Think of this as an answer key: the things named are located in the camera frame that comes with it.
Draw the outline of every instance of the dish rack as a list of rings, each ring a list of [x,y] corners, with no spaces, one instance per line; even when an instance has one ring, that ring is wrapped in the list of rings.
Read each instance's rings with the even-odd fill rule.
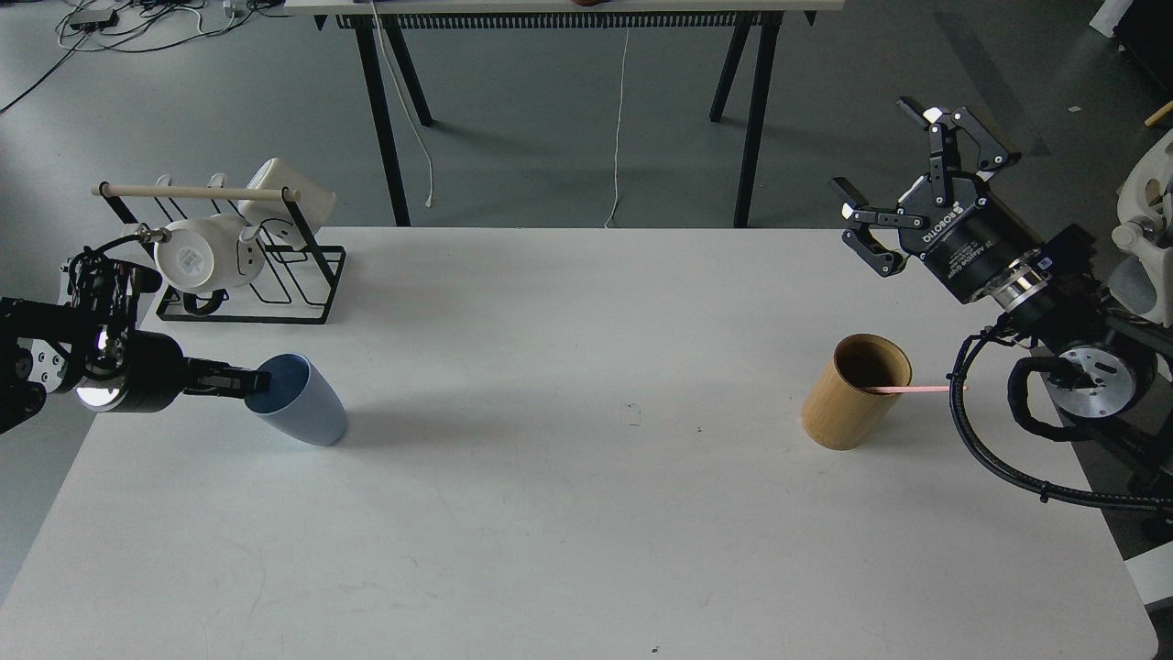
[[[320,325],[330,317],[338,292],[346,249],[341,245],[319,245],[298,207],[300,192],[289,188],[198,188],[178,185],[113,185],[102,182],[90,192],[106,199],[124,224],[147,225],[140,220],[123,197],[154,199],[167,223],[188,218],[179,199],[210,202],[215,212],[240,211],[237,200],[256,199],[282,202],[305,239],[305,247],[297,249],[278,241],[265,223],[260,223],[257,240],[263,247],[265,264],[260,274],[248,287],[231,291],[223,288],[208,295],[184,293],[171,285],[160,295],[155,313],[163,320],[206,322],[287,322]],[[154,263],[151,245],[143,245]]]

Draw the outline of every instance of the bamboo cup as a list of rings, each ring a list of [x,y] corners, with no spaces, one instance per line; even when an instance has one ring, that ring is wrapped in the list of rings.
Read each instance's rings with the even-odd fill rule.
[[[802,428],[827,449],[855,449],[900,399],[860,388],[911,382],[913,366],[900,347],[875,335],[852,335],[835,347],[802,404]]]

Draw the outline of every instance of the black table leg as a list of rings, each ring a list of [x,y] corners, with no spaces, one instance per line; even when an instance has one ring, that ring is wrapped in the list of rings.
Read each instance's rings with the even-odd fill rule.
[[[750,123],[746,127],[745,151],[741,155],[741,181],[737,190],[737,207],[733,210],[733,226],[738,227],[748,226],[753,179],[758,172],[758,151],[761,149],[761,129],[766,122],[769,76],[774,70],[774,50],[778,46],[778,28],[781,22],[781,12],[766,13],[761,21],[758,66],[753,72],[753,95],[750,97]]]
[[[387,110],[387,93],[382,87],[381,64],[375,52],[374,34],[371,27],[355,27],[354,38],[359,43],[359,59],[362,60],[362,77],[366,79],[367,96],[371,98],[371,115],[374,118],[374,131],[379,140],[379,155],[382,157],[382,171],[387,177],[387,191],[391,193],[391,210],[395,224],[411,226],[407,215],[407,197],[404,193],[404,175],[399,171],[399,154],[395,151],[395,135],[391,130],[391,113]]]
[[[737,16],[733,26],[733,39],[730,40],[730,49],[725,54],[725,66],[721,67],[721,77],[717,81],[717,96],[713,97],[713,107],[708,110],[708,121],[718,123],[725,114],[725,102],[730,98],[730,89],[733,88],[733,79],[737,76],[737,66],[741,61],[741,53],[745,52],[745,40],[750,36],[750,22],[752,14],[743,12]]]
[[[404,82],[407,83],[407,95],[412,97],[415,106],[415,116],[420,117],[421,125],[432,125],[432,111],[428,110],[428,102],[423,97],[423,88],[420,87],[420,76],[415,74],[415,64],[412,62],[412,54],[407,52],[407,42],[404,41],[404,30],[399,29],[395,21],[384,21],[384,32],[387,33],[387,41],[391,41],[391,50],[395,54],[395,63],[399,72],[404,74]]]

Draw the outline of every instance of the gray floor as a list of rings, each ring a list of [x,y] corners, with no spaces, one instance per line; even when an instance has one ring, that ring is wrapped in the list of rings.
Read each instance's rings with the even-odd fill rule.
[[[813,28],[787,15],[751,225],[835,226],[826,184],[835,175],[890,203],[925,169],[923,136],[893,104],[907,94],[996,117],[1026,157],[995,189],[1044,237],[1071,222],[1099,236],[1106,271],[1117,259],[1106,241],[1114,190],[1161,135],[1141,122],[1168,98],[1086,26],[1098,6],[848,0]],[[61,56],[53,26],[68,11],[0,4],[0,102]],[[225,20],[218,4],[204,14],[205,30]],[[134,46],[190,35],[194,19],[170,16]],[[728,118],[712,124],[728,35],[631,32],[616,225],[731,224],[757,34]],[[438,118],[423,130],[436,178],[427,209],[425,161],[392,93],[413,224],[602,225],[623,40],[623,30],[408,32]],[[224,171],[243,184],[278,155],[338,192],[334,223],[393,224],[373,135],[353,34],[332,23],[318,33],[310,19],[256,19],[161,53],[77,54],[0,115],[0,291],[55,299],[55,266],[117,234],[88,193],[103,179],[168,172],[198,185]],[[860,277],[870,277],[862,265]],[[0,438],[0,598],[90,421],[62,399]],[[1120,543],[1125,556],[1140,550],[1128,532]],[[1154,619],[1169,628],[1167,612]]]

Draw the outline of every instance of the white cup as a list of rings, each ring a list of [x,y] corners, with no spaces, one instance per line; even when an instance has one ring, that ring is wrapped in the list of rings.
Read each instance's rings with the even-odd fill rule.
[[[246,227],[235,213],[177,219],[167,225],[171,237],[155,243],[155,265],[168,284],[184,293],[244,286],[265,266],[260,243],[242,240]]]
[[[330,218],[334,210],[334,202],[338,195],[326,190],[311,181],[300,171],[293,169],[280,158],[269,158],[260,165],[257,173],[252,175],[248,188],[257,190],[280,190],[289,188],[301,193],[297,202],[298,209],[305,217],[305,223],[311,233],[317,233]],[[240,202],[240,213],[249,218],[250,224],[264,225],[273,236],[277,236],[291,246],[300,250],[305,247],[305,238],[298,231],[293,216],[290,215],[284,202],[258,202],[245,199]]]

